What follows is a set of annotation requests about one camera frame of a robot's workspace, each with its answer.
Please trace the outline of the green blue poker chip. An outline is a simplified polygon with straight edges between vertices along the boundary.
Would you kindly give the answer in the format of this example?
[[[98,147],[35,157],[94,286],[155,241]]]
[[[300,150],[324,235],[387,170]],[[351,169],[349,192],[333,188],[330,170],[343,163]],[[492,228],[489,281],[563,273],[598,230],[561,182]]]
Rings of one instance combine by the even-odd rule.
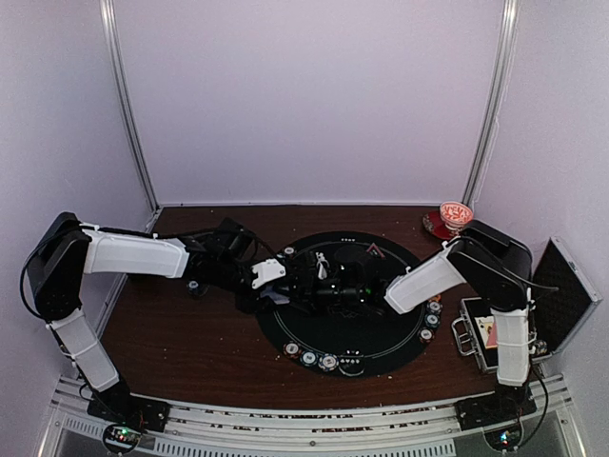
[[[318,364],[318,354],[310,350],[303,351],[300,362],[305,367],[314,367]]]
[[[441,320],[437,314],[430,313],[424,316],[424,323],[428,328],[438,328]]]

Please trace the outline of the white blue poker chip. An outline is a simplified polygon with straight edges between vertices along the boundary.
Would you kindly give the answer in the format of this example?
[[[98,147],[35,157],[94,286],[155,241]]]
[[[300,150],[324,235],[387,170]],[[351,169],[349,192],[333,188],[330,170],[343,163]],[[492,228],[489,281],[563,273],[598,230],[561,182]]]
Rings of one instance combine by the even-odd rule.
[[[320,356],[318,367],[323,372],[335,370],[339,365],[339,359],[335,354],[326,353]]]
[[[442,312],[442,304],[437,301],[429,301],[427,303],[427,311],[431,314],[440,314]]]

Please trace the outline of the red black triangular all-in marker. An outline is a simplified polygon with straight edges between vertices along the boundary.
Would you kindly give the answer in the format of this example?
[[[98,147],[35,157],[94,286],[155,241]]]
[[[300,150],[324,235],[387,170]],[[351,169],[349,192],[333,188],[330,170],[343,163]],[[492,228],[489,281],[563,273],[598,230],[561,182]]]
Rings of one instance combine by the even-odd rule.
[[[367,248],[366,252],[373,257],[381,259],[385,258],[383,251],[375,243],[371,243],[370,246]]]

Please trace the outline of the clear round dealer button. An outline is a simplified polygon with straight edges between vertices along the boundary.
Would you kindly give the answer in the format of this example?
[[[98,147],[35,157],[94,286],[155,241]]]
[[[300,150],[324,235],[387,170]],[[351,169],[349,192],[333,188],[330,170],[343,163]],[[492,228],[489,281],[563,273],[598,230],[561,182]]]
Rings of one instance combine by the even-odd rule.
[[[358,377],[365,371],[365,359],[359,350],[347,350],[338,356],[338,370],[346,377]]]

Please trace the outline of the blue-backed playing card deck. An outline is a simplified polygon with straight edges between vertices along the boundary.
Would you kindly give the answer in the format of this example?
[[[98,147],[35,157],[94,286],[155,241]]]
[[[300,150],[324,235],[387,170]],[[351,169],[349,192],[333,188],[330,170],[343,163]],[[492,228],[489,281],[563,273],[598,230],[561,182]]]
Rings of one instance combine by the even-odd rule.
[[[273,288],[266,288],[261,292],[262,298],[267,298],[272,301],[273,304],[282,306],[290,303],[290,298],[283,293],[275,291]]]

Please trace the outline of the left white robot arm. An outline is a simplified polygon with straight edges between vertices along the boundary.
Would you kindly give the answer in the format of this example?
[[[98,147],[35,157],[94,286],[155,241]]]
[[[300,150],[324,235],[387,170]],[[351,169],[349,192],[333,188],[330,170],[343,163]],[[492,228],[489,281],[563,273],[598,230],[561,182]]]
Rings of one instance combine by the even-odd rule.
[[[219,226],[177,233],[103,228],[61,212],[33,248],[21,271],[29,311],[53,333],[101,409],[117,423],[137,412],[120,369],[100,341],[111,308],[103,304],[130,275],[183,280],[249,293],[253,232],[226,218]]]

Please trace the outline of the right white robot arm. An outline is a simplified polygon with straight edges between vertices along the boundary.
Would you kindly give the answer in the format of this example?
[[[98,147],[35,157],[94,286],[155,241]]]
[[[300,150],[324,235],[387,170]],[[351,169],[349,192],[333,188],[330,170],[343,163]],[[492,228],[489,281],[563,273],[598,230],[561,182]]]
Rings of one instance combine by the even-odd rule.
[[[442,323],[441,295],[472,288],[500,320],[505,384],[488,399],[494,419],[524,404],[528,371],[531,254],[479,222],[420,259],[385,238],[356,231],[307,236],[283,250],[287,303],[261,322],[288,358],[316,373],[345,378],[391,373],[422,355]]]

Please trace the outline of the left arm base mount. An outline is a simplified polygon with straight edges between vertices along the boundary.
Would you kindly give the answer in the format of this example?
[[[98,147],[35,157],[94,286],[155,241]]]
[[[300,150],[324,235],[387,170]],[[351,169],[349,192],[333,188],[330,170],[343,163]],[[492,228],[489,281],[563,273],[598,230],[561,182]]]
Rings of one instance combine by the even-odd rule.
[[[112,454],[124,455],[136,449],[150,432],[166,428],[170,405],[167,402],[134,396],[127,387],[93,390],[87,413],[108,422],[101,441]]]

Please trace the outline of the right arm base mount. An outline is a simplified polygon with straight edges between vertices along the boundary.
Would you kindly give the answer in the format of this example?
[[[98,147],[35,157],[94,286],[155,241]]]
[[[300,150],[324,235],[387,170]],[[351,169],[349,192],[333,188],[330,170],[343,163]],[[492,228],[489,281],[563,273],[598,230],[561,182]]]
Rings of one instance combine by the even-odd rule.
[[[460,400],[455,405],[461,430],[481,428],[483,437],[493,450],[516,451],[524,441],[524,415],[537,411],[529,394],[522,399],[493,392]]]

